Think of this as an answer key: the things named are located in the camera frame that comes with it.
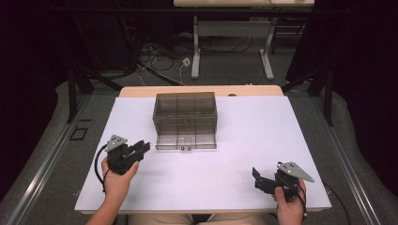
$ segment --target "white table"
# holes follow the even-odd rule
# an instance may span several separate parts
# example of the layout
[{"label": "white table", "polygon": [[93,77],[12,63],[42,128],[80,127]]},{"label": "white table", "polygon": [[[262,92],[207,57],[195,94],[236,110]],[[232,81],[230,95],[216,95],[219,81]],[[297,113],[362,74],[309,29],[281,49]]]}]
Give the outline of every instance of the white table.
[{"label": "white table", "polygon": [[[174,0],[174,6],[182,8],[311,8],[313,5],[314,0]],[[272,81],[274,76],[268,52],[275,25],[276,18],[270,18],[268,22],[200,22],[196,16],[193,17],[194,53],[191,77],[199,78],[199,37],[261,37],[266,39],[265,48],[260,50],[261,61],[267,79]]]},{"label": "white table", "polygon": [[[170,87],[165,92],[184,88]],[[278,161],[295,161],[315,180],[305,183],[308,211],[331,207],[287,97],[216,97],[216,102],[217,149],[165,152],[153,146],[140,163],[120,214],[275,211],[271,196],[254,187],[252,167],[273,179]],[[154,97],[118,97],[98,150],[113,134],[127,138],[129,145],[139,140],[155,143],[154,103]],[[92,165],[75,210],[92,214],[103,199]]]}]

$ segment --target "hand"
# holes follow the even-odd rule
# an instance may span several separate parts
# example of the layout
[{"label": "hand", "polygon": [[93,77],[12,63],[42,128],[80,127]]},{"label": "hand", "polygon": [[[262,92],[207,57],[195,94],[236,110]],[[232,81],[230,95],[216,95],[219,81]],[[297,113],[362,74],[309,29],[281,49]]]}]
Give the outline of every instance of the hand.
[{"label": "hand", "polygon": [[130,181],[137,173],[139,162],[136,161],[123,175],[109,170],[107,157],[101,162],[101,166],[105,184],[105,201],[110,200],[122,204],[129,192]]},{"label": "hand", "polygon": [[101,162],[105,185],[105,201],[86,224],[108,225],[114,223],[117,211],[129,192],[130,181],[138,170],[139,163],[136,161],[126,173],[119,175],[109,170],[107,159],[106,157]]},{"label": "hand", "polygon": [[[305,202],[306,187],[302,179],[298,180],[298,184],[301,187],[298,190],[298,195]],[[299,198],[292,198],[286,201],[283,194],[282,187],[275,188],[274,200],[278,202],[278,220],[280,225],[299,225],[301,224],[302,217],[304,214],[304,208]]]}]

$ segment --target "black curtain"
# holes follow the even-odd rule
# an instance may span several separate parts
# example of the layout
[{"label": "black curtain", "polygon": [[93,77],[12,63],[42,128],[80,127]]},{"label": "black curtain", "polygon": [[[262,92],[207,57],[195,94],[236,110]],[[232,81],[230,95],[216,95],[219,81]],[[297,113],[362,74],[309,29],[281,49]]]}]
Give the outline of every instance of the black curtain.
[{"label": "black curtain", "polygon": [[[315,7],[350,8],[352,14],[340,19],[310,19],[286,79],[297,80],[316,68],[333,69],[333,90],[347,102],[361,153],[398,197],[398,180],[394,178],[398,175],[394,166],[398,162],[395,4],[315,0]],[[317,73],[313,83],[322,83],[323,75]]]},{"label": "black curtain", "polygon": [[32,1],[0,3],[2,177],[0,200],[18,177],[51,120],[55,87],[66,73],[43,14]]}]

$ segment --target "white tabletop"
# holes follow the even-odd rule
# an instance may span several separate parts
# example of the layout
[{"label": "white tabletop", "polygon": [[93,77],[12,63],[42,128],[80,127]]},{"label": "white tabletop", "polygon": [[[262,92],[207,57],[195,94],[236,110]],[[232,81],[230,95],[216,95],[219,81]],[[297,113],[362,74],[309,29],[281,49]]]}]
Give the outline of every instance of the white tabletop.
[{"label": "white tabletop", "polygon": [[314,0],[174,0],[175,7],[307,7]]},{"label": "white tabletop", "polygon": [[[216,97],[216,102],[217,149],[164,152],[153,146],[119,213],[274,211],[276,202],[254,187],[252,167],[273,179],[278,161],[295,161],[315,180],[305,182],[309,211],[331,207],[287,97]],[[154,103],[153,97],[117,98],[98,149],[113,134],[129,145],[155,143]],[[91,166],[75,210],[94,213],[103,199]]]}]

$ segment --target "forearm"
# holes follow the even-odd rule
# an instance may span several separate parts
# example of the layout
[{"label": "forearm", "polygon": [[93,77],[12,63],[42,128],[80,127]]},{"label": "forearm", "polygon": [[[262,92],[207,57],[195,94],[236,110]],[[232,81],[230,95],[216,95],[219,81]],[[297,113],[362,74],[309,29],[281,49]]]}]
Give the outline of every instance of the forearm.
[{"label": "forearm", "polygon": [[112,199],[105,199],[101,207],[97,210],[97,212],[91,217],[90,220],[86,223],[95,224],[95,225],[111,225],[114,223],[117,212],[123,202],[113,201]]}]

